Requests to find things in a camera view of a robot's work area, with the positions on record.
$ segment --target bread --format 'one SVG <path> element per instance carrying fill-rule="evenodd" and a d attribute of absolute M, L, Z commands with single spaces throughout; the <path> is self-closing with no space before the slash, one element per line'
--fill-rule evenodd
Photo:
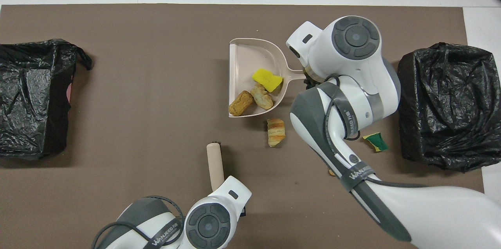
<path fill-rule="evenodd" d="M 229 105 L 228 111 L 234 116 L 240 116 L 254 102 L 252 94 L 247 90 L 240 92 L 235 100 Z"/>
<path fill-rule="evenodd" d="M 268 145 L 275 147 L 285 138 L 285 124 L 281 119 L 267 119 Z"/>
<path fill-rule="evenodd" d="M 250 90 L 250 93 L 259 107 L 268 110 L 273 106 L 272 97 L 260 83 L 257 83 L 256 86 Z"/>

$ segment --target beige dustpan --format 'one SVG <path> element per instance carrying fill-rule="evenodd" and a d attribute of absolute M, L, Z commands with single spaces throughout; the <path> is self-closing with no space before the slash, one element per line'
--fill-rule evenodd
<path fill-rule="evenodd" d="M 283 99 L 288 83 L 294 79 L 305 79 L 302 70 L 291 70 L 283 52 L 267 40 L 256 38 L 236 38 L 229 43 L 229 104 L 243 90 L 250 90 L 256 85 L 252 75 L 263 68 L 282 76 L 283 82 L 272 93 L 273 106 L 265 110 L 252 104 L 238 117 L 261 115 L 273 110 Z"/>

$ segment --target yellow sponge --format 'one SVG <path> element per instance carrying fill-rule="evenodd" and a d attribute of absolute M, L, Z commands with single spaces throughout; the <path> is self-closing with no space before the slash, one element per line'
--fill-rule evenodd
<path fill-rule="evenodd" d="M 263 87 L 265 87 L 269 92 L 274 91 L 274 89 L 276 89 L 283 81 L 281 76 L 276 76 L 272 72 L 263 68 L 259 68 L 254 75 L 252 75 L 252 79 L 263 85 Z"/>
<path fill-rule="evenodd" d="M 372 144 L 372 146 L 374 146 L 376 152 L 385 151 L 388 149 L 388 145 L 386 145 L 386 142 L 384 142 L 383 138 L 381 137 L 381 133 L 366 135 L 362 138 L 368 140 Z"/>

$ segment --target brown mat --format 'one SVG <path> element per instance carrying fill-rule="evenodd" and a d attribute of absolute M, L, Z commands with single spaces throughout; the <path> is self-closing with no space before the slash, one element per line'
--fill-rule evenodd
<path fill-rule="evenodd" d="M 167 196 L 187 212 L 211 192 L 205 146 L 220 141 L 225 175 L 253 193 L 229 248 L 412 248 L 381 230 L 293 130 L 288 110 L 301 81 L 268 114 L 227 116 L 231 39 L 270 40 L 300 69 L 288 36 L 306 20 L 324 28 L 349 14 L 378 25 L 394 65 L 436 42 L 467 43 L 461 8 L 4 5 L 0 43 L 62 38 L 95 67 L 77 71 L 66 151 L 38 162 L 0 160 L 0 247 L 88 248 L 102 226 L 146 195 Z M 277 148 L 267 146 L 270 117 L 286 123 Z M 381 131 L 388 151 L 350 142 L 380 178 L 483 191 L 480 170 L 403 160 L 397 121 L 393 115 L 362 131 Z"/>

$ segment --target garbage bag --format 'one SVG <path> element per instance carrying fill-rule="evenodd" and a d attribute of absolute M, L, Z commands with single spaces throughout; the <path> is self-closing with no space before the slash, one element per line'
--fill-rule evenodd
<path fill-rule="evenodd" d="M 438 43 L 403 56 L 397 74 L 403 158 L 461 172 L 501 161 L 500 88 L 492 53 Z"/>
<path fill-rule="evenodd" d="M 64 150 L 78 56 L 90 70 L 91 58 L 65 40 L 0 44 L 0 157 L 38 159 Z"/>

